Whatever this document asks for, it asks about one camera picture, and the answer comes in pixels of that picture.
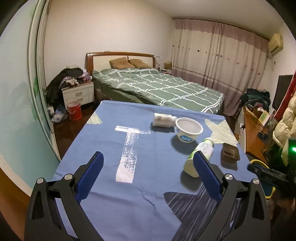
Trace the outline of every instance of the television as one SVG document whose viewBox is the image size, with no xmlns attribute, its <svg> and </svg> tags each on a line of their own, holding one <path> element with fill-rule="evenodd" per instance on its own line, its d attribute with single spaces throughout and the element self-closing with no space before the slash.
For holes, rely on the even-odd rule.
<svg viewBox="0 0 296 241">
<path fill-rule="evenodd" d="M 272 108 L 278 110 L 288 90 L 293 75 L 280 75 L 276 87 L 276 94 L 272 102 Z"/>
</svg>

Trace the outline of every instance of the blue tablecloth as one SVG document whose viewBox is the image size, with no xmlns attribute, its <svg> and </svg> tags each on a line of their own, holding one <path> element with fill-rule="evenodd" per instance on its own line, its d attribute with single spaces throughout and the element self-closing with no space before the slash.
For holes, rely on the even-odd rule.
<svg viewBox="0 0 296 241">
<path fill-rule="evenodd" d="M 195 119 L 204 131 L 196 142 L 182 143 L 173 128 L 151 125 L 154 112 Z M 195 214 L 200 217 L 192 226 L 195 232 L 190 231 L 190 235 L 184 238 L 180 238 L 183 234 L 179 232 L 179 239 L 189 240 L 200 230 L 216 203 L 209 198 L 200 178 L 192 178 L 182 172 L 183 165 L 197 144 L 211 135 L 204 120 L 219 124 L 225 118 L 170 107 L 115 101 L 102 101 L 96 114 L 102 123 L 83 127 L 58 166 L 54 180 L 74 173 L 96 151 L 100 151 L 104 155 L 104 167 L 81 206 L 102 238 L 105 241 L 177 240 L 175 234 L 180 231 L 183 221 L 174 214 L 164 198 L 164 193 L 176 192 L 198 197 Z M 139 134 L 134 145 L 137 162 L 133 183 L 115 181 L 126 140 L 126 133 L 115 131 L 116 126 L 151 131 L 150 134 Z M 249 160 L 239 144 L 241 158 L 236 165 L 221 163 L 221 148 L 222 144 L 215 144 L 211 163 L 237 180 L 249 182 L 256 178 L 255 174 L 247 171 Z M 68 233 L 75 236 L 60 202 L 58 207 Z"/>
</svg>

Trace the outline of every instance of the brown pillow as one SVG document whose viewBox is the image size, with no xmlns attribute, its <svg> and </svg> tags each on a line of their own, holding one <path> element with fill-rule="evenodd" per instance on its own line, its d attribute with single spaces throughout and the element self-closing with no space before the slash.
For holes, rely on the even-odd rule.
<svg viewBox="0 0 296 241">
<path fill-rule="evenodd" d="M 109 63 L 112 69 L 134 68 L 134 66 L 128 62 L 126 57 L 110 60 Z"/>
<path fill-rule="evenodd" d="M 130 59 L 129 62 L 138 69 L 151 69 L 152 68 L 151 66 L 149 66 L 148 64 L 145 64 L 140 59 Z"/>
</svg>

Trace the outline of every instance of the white plastic bowl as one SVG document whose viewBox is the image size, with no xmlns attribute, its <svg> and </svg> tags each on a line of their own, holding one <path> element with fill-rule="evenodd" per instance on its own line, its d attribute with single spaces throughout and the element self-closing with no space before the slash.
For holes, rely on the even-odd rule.
<svg viewBox="0 0 296 241">
<path fill-rule="evenodd" d="M 193 142 L 202 132 L 202 125 L 196 120 L 181 117 L 176 120 L 177 136 L 185 143 Z"/>
</svg>

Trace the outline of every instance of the bottle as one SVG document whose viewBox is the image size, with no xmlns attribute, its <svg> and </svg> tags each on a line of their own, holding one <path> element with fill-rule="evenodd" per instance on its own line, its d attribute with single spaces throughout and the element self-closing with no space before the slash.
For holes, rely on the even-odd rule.
<svg viewBox="0 0 296 241">
<path fill-rule="evenodd" d="M 184 171 L 192 177 L 199 177 L 199 174 L 197 173 L 193 165 L 193 156 L 197 151 L 201 151 L 204 154 L 204 156 L 209 160 L 213 153 L 213 147 L 214 142 L 209 137 L 204 139 L 204 141 L 198 144 L 198 146 L 189 155 L 188 159 L 184 164 Z"/>
<path fill-rule="evenodd" d="M 161 127 L 175 127 L 176 120 L 176 116 L 154 113 L 154 120 L 152 122 L 152 125 Z"/>
</svg>

